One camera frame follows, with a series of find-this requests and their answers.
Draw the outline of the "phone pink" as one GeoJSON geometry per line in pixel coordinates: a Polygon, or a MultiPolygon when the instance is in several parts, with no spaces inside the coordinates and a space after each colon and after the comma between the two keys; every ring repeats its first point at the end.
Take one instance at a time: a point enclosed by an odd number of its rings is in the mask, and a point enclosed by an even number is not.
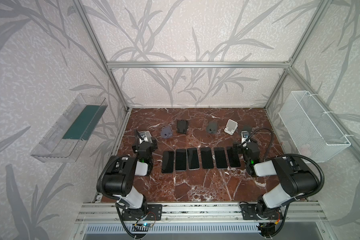
{"type": "Polygon", "coordinates": [[[234,147],[227,147],[226,150],[227,150],[227,156],[228,156],[230,167],[231,168],[240,168],[241,163],[240,163],[238,150],[234,147]]]}

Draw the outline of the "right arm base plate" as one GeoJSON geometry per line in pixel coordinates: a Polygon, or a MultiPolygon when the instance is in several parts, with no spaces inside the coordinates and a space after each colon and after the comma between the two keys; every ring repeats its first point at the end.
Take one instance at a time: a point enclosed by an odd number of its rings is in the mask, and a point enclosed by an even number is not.
{"type": "Polygon", "coordinates": [[[263,203],[250,204],[241,202],[239,207],[244,220],[279,221],[283,217],[281,208],[271,209],[263,203]]]}

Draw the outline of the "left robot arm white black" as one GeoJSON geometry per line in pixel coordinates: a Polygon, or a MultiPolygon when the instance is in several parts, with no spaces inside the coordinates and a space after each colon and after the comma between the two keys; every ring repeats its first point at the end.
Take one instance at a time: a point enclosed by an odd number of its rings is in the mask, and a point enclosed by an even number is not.
{"type": "Polygon", "coordinates": [[[153,152],[157,140],[143,141],[133,146],[136,156],[111,156],[97,181],[97,191],[116,200],[116,206],[126,212],[146,215],[146,197],[134,187],[135,176],[148,176],[154,166],[153,152]]]}

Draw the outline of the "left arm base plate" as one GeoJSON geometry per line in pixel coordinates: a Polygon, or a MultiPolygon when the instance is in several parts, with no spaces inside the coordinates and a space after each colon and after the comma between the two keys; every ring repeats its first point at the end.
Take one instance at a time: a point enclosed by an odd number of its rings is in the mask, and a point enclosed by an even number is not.
{"type": "Polygon", "coordinates": [[[140,209],[126,209],[122,211],[124,221],[135,221],[143,219],[145,221],[160,221],[163,213],[163,205],[148,204],[140,209]]]}

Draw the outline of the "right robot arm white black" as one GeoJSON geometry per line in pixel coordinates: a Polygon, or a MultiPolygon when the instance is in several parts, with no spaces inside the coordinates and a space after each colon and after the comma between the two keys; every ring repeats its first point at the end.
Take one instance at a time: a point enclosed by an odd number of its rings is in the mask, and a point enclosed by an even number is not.
{"type": "Polygon", "coordinates": [[[277,176],[279,179],[276,187],[258,198],[258,215],[264,216],[294,201],[313,196],[324,186],[323,170],[306,156],[283,154],[260,162],[260,149],[257,143],[234,143],[233,150],[243,155],[247,173],[251,177],[277,176]]]}

